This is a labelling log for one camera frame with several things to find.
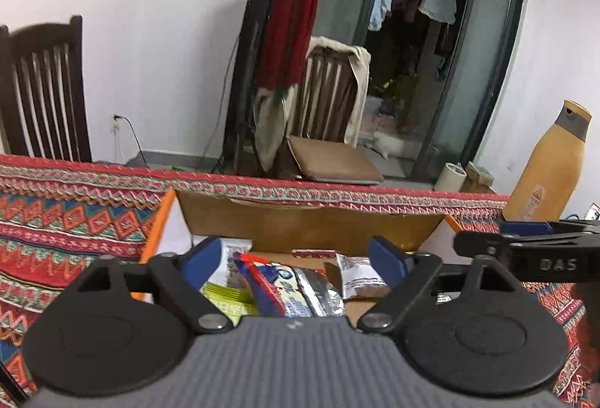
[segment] door frame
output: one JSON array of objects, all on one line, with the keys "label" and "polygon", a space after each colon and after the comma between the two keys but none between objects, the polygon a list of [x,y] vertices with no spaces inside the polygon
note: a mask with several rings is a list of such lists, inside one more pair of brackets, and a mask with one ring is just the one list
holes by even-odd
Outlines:
[{"label": "door frame", "polygon": [[479,107],[479,112],[475,117],[475,121],[473,122],[473,127],[469,133],[469,139],[467,140],[464,149],[460,154],[460,162],[464,163],[464,165],[475,159],[475,155],[479,150],[479,146],[483,141],[485,131],[490,123],[492,113],[496,108],[496,102],[500,96],[500,91],[502,89],[504,79],[506,78],[506,72],[508,71],[508,66],[511,62],[511,55],[517,40],[524,1],[525,0],[510,0],[509,2],[509,6],[506,11],[506,23],[504,25],[502,38],[500,40],[499,58],[496,62],[492,77],[490,78],[488,91],[481,106]]},{"label": "door frame", "polygon": [[425,181],[430,182],[431,179],[427,177],[427,173],[425,171],[425,157],[427,155],[427,150],[430,147],[431,141],[433,140],[433,135],[436,132],[437,124],[439,123],[440,117],[442,115],[442,110],[444,103],[448,98],[448,93],[450,91],[450,86],[452,80],[454,79],[454,74],[456,73],[456,60],[460,55],[461,50],[464,44],[464,38],[467,33],[467,26],[469,25],[469,19],[471,17],[471,11],[473,9],[473,1],[467,0],[465,7],[463,18],[460,21],[460,27],[458,29],[458,37],[456,44],[454,45],[454,50],[450,55],[450,68],[448,70],[448,76],[446,77],[446,81],[444,82],[444,86],[442,89],[442,94],[440,95],[440,99],[437,103],[436,112],[433,115],[433,120],[429,124],[429,128],[427,129],[427,133],[425,134],[425,138],[423,139],[423,143],[421,144],[421,149],[419,150],[419,154],[415,159],[415,163],[410,170],[409,178],[413,181]]},{"label": "door frame", "polygon": [[[479,146],[482,143],[485,131],[487,130],[487,126],[490,123],[491,115],[496,106],[502,85],[504,84],[506,72],[511,61],[511,55],[515,50],[523,5],[524,0],[509,0],[508,8],[506,10],[505,25],[502,29],[500,45],[497,52],[496,64],[487,84],[487,92],[479,106],[475,121],[473,122],[472,128],[469,132],[469,137],[465,142],[458,160],[458,162],[462,163],[463,165],[466,165],[469,161],[475,159],[477,151],[479,150]],[[421,145],[421,150],[419,151],[408,178],[410,180],[431,182],[431,177],[428,175],[425,169],[425,158],[427,156],[428,149],[431,146],[437,125],[439,124],[440,116],[442,114],[443,106],[447,100],[452,80],[454,79],[456,61],[463,48],[464,37],[469,25],[472,7],[473,0],[467,0],[465,13],[459,29],[457,43],[451,56],[452,59],[450,62],[448,77],[444,83],[444,88],[442,90],[442,95],[437,105],[435,115],[430,123],[427,133],[425,134],[425,138]]]},{"label": "door frame", "polygon": [[233,161],[236,174],[248,131],[254,71],[270,10],[271,0],[248,0],[239,31],[223,142],[223,156]]}]

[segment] wooden chair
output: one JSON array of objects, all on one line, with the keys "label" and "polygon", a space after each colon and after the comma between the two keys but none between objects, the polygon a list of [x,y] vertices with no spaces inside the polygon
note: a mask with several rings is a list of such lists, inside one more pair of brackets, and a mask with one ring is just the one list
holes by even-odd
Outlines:
[{"label": "wooden chair", "polygon": [[355,147],[344,144],[357,94],[348,54],[317,47],[307,58],[279,148],[276,177],[375,185],[383,176]]},{"label": "wooden chair", "polygon": [[13,33],[0,26],[0,112],[12,154],[92,161],[81,15]]}]

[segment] beige cloth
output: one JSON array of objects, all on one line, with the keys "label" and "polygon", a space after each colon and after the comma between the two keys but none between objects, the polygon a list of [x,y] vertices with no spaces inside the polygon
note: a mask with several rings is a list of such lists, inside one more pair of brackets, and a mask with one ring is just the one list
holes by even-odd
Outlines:
[{"label": "beige cloth", "polygon": [[[371,55],[360,46],[348,46],[327,37],[311,37],[307,49],[307,58],[317,47],[329,48],[338,53],[347,53],[352,74],[356,80],[357,91],[352,112],[344,133],[344,142],[356,147],[361,126],[362,113],[367,99],[369,81],[369,63]],[[256,151],[264,170],[271,169],[277,149],[286,135],[290,134],[288,125],[290,115],[295,108],[298,85],[292,86],[285,96],[277,91],[260,88],[253,102],[254,122],[256,131],[254,139]]]}]

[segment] yellow-green packet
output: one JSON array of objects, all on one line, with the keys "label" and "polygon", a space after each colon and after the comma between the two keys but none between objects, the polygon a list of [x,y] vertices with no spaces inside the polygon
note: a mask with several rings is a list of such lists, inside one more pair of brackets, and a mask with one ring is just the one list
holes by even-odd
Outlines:
[{"label": "yellow-green packet", "polygon": [[223,314],[227,315],[234,325],[239,323],[243,315],[259,316],[248,291],[236,290],[207,282],[202,288],[202,293]]}]

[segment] dark wooden chair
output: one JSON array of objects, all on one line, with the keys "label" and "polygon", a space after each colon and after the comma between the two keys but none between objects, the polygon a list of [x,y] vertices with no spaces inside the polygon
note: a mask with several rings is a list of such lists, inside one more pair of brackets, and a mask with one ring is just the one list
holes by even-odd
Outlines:
[{"label": "dark wooden chair", "polygon": [[0,113],[12,154],[91,162],[83,100],[82,17],[0,26]]}]

